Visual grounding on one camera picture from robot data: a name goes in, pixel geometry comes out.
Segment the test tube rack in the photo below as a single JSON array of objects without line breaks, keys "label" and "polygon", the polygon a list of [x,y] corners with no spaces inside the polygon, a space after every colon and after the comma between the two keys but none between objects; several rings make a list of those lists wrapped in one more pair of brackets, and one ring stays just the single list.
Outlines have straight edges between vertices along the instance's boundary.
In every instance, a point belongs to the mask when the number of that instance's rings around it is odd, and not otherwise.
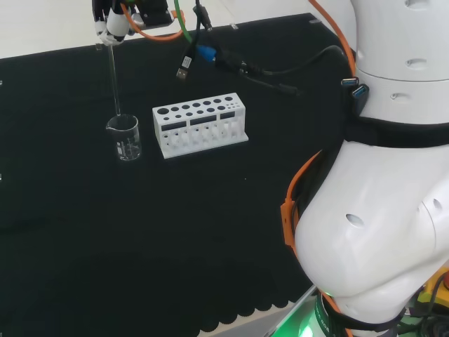
[{"label": "test tube rack", "polygon": [[153,108],[165,159],[248,140],[245,105],[236,93]]}]

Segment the robot body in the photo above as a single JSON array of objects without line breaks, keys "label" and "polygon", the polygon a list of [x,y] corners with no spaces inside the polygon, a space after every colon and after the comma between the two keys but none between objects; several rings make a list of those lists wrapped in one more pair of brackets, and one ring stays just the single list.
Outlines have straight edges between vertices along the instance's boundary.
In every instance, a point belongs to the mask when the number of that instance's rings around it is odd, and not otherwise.
[{"label": "robot body", "polygon": [[[449,123],[449,2],[351,0],[362,117]],[[343,314],[388,322],[449,260],[449,145],[344,142],[295,234],[304,271]],[[324,336],[315,315],[310,327]],[[353,331],[376,336],[374,331]]]}]

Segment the orange strap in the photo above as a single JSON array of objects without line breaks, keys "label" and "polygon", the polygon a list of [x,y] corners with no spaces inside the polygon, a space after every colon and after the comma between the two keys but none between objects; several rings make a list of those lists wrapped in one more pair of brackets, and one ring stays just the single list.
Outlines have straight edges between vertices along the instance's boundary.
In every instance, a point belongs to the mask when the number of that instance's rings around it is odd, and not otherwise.
[{"label": "orange strap", "polygon": [[[293,252],[295,253],[296,258],[298,258],[298,254],[296,251],[296,245],[295,245],[295,235],[292,230],[292,220],[291,215],[293,211],[293,204],[295,203],[292,200],[292,193],[293,189],[295,188],[298,180],[301,178],[301,176],[304,174],[304,172],[309,168],[310,164],[313,162],[313,160],[316,158],[316,156],[319,155],[319,153],[316,153],[312,158],[310,158],[306,164],[304,164],[300,170],[295,174],[292,181],[290,182],[290,185],[288,186],[287,190],[287,197],[286,202],[284,202],[281,206],[281,216],[282,216],[282,226],[283,226],[283,238],[284,242],[287,246],[289,246]],[[295,214],[295,221],[299,221],[299,214]],[[323,294],[323,297],[329,302],[329,304],[332,306],[332,308],[336,311],[341,313],[340,309],[338,308],[335,301],[324,291],[320,292]],[[354,337],[352,335],[352,331],[350,329],[345,329],[348,337]]]}]

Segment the black strap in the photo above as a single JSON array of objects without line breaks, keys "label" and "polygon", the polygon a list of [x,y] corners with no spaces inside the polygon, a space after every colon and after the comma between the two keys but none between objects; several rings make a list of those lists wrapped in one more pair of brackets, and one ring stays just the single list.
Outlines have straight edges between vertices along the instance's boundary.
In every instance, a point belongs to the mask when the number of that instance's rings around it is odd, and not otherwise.
[{"label": "black strap", "polygon": [[362,330],[362,331],[382,332],[392,329],[396,327],[397,324],[402,320],[402,317],[406,312],[406,309],[404,308],[402,312],[397,317],[393,318],[391,321],[373,324],[361,322],[358,321],[357,319],[336,312],[325,298],[323,298],[323,305],[324,308],[326,309],[329,318],[333,320],[338,326],[343,326],[346,329]]},{"label": "black strap", "polygon": [[436,147],[449,144],[449,124],[415,125],[350,117],[344,139],[379,147]]},{"label": "black strap", "polygon": [[326,337],[347,337],[344,329],[329,318],[328,313],[324,309],[323,296],[321,294],[315,300],[315,316]]}]

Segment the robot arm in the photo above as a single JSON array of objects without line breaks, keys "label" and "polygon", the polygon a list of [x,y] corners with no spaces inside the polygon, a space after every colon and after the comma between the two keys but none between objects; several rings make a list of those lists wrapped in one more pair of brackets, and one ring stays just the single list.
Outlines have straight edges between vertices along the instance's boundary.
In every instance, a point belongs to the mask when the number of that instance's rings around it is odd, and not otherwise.
[{"label": "robot arm", "polygon": [[123,14],[122,3],[141,30],[170,25],[174,20],[166,0],[136,0],[131,4],[120,0],[92,0],[95,31],[107,46],[121,44],[127,34],[134,34]]},{"label": "robot arm", "polygon": [[[345,138],[296,222],[295,251],[343,315],[385,324],[449,259],[449,138],[437,141],[449,122],[449,7],[446,0],[351,2],[355,75],[370,88],[351,116],[388,127],[371,129],[375,142]],[[329,334],[321,319],[310,319],[314,337]],[[354,329],[359,337],[384,332]]]}]

